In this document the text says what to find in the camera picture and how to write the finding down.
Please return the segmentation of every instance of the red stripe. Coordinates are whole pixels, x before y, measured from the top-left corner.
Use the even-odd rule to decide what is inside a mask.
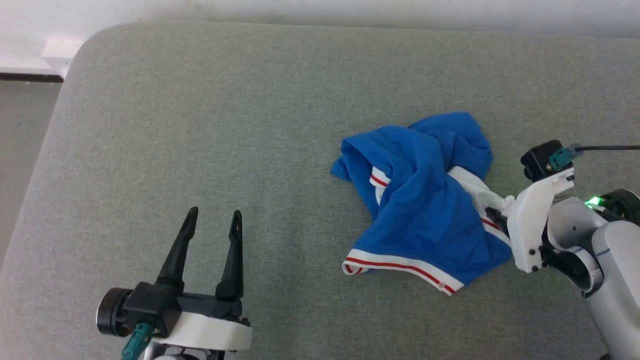
[[[489,220],[482,219],[482,222],[484,222],[485,224],[487,224],[487,225],[489,225],[489,226],[491,226],[491,227],[494,227],[494,228],[496,228],[496,229],[500,230],[500,228],[498,227],[498,225],[494,224],[493,222],[490,222]]]
[[[393,263],[375,263],[373,261],[364,261],[364,260],[360,260],[360,259],[355,259],[355,258],[347,258],[346,261],[352,261],[354,263],[358,263],[358,264],[363,264],[363,265],[373,265],[373,266],[389,266],[392,268],[401,268],[401,269],[409,269],[409,270],[413,270],[415,272],[419,272],[420,274],[426,276],[427,278],[429,278],[431,281],[435,282],[437,285],[442,285],[444,286],[444,288],[450,292],[450,293],[455,293],[456,291],[453,290],[449,285],[445,284],[444,282],[439,281],[438,279],[436,279],[435,277],[433,277],[433,275],[427,273],[426,271],[424,271],[421,268],[417,268],[415,266],[410,266],[410,265],[401,265],[401,264],[393,264]]]
[[[371,175],[371,180],[377,182],[378,184],[382,185],[382,186],[386,186],[388,185],[387,183],[385,183],[384,181],[378,179],[377,177],[373,176],[373,174]]]

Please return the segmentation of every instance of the gray floor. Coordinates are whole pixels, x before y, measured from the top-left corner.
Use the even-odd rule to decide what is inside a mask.
[[[0,267],[60,86],[0,81]]]

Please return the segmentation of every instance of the black cable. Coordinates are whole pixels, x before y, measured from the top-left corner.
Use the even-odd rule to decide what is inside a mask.
[[[581,146],[576,151],[587,150],[640,150],[640,145],[605,145],[605,146]]]

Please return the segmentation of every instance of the robotic arm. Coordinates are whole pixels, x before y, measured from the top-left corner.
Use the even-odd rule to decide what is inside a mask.
[[[640,359],[640,199],[620,189],[587,203],[576,197],[554,203],[575,179],[570,161],[557,170],[549,165],[562,150],[553,140],[522,157],[533,184],[506,221],[496,220],[508,231],[520,270],[549,266],[581,290],[609,351],[603,359]]]
[[[154,284],[135,289],[112,288],[96,314],[98,330],[126,337],[123,360],[194,360],[186,351],[222,360],[226,351],[247,350],[250,323],[242,317],[244,295],[242,214],[236,211],[229,231],[230,247],[215,295],[184,293],[182,272],[189,241],[195,233],[198,208],[191,208]],[[167,355],[170,348],[178,354]]]

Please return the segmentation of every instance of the gray fabric surface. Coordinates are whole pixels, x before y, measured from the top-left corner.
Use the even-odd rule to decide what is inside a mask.
[[[114,359],[95,310],[151,281],[200,206],[186,290],[212,293],[244,214],[243,359],[593,359],[579,292],[512,262],[452,297],[414,275],[340,270],[369,216],[329,174],[348,135],[454,110],[493,146],[487,183],[527,186],[529,147],[640,138],[640,42],[497,33],[148,23],[74,60],[0,279],[12,359]],[[634,152],[577,163],[574,193],[640,189]]]

